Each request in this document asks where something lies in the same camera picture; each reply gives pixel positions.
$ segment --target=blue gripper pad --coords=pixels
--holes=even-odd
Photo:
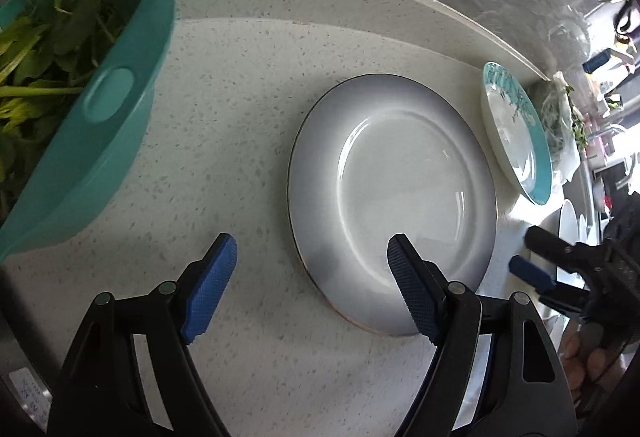
[[[209,260],[207,266],[186,302],[180,333],[187,345],[209,327],[238,260],[238,246],[231,235],[224,235],[222,243],[213,249],[205,256]]]
[[[436,321],[435,301],[395,237],[386,246],[386,261],[418,332],[434,345],[439,344],[442,334]]]
[[[520,255],[511,257],[509,271],[530,286],[535,287],[539,294],[556,288],[556,280],[549,273]]]

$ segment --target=kitchen counter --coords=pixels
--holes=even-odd
[[[584,17],[598,3],[441,1],[497,33],[547,74],[558,68],[571,73],[588,55]],[[147,136],[123,187],[101,216],[69,242],[12,257],[3,265],[3,309],[8,318],[23,322],[27,344],[46,350],[45,375],[53,381],[98,292],[110,290],[116,297],[146,293],[200,258],[218,232],[229,231],[238,237],[241,261],[209,331],[191,346],[191,353],[232,434],[392,435],[426,373],[433,347],[422,337],[372,335],[324,304],[302,266],[295,264],[286,224],[286,161],[304,114],[335,82],[367,71],[389,71],[429,83],[420,64],[411,62],[425,54],[409,52],[392,40],[381,45],[377,41],[382,40],[309,24],[284,29],[272,25],[247,25],[255,27],[251,34],[270,37],[258,51],[250,42],[238,44],[231,24],[219,23],[220,34],[210,50],[190,52],[189,58],[180,53],[188,51],[188,38],[198,31],[190,30],[188,21],[178,26],[156,87]],[[303,48],[282,47],[300,31],[308,34]],[[327,34],[339,35],[340,45],[322,49],[321,38]],[[366,46],[357,64],[345,64],[339,56],[350,42]],[[389,56],[389,49],[396,55]],[[284,65],[291,79],[283,81],[273,70],[248,70],[239,62],[247,52],[259,60],[252,65]],[[304,61],[311,71],[302,73],[302,52],[313,53],[322,64],[309,67]],[[204,100],[191,97],[193,89],[204,92],[210,84],[200,74],[189,85],[178,86],[188,91],[176,94],[178,67],[185,71],[196,66],[210,67],[207,78],[223,81],[218,94]],[[463,76],[473,80],[477,70],[469,67],[460,84]],[[312,96],[289,102],[288,97],[309,85]],[[240,99],[238,88],[251,100]],[[281,92],[271,97],[274,88]],[[454,94],[452,99],[482,144],[474,101]],[[230,103],[234,111],[228,117],[217,112]],[[287,109],[291,118],[283,121],[280,111],[285,106],[292,107]],[[483,147],[491,158],[486,140]],[[545,207],[533,206],[510,188],[495,160],[490,164],[498,190],[499,242],[479,293],[504,297],[522,288],[506,272],[509,257],[522,250],[530,224],[541,223],[559,208],[562,194],[556,192]],[[256,188],[270,194],[256,194]],[[260,199],[250,210],[248,201],[254,195]],[[268,223],[267,211],[279,219],[277,227]],[[165,422],[144,352],[142,356],[150,405],[154,416]]]

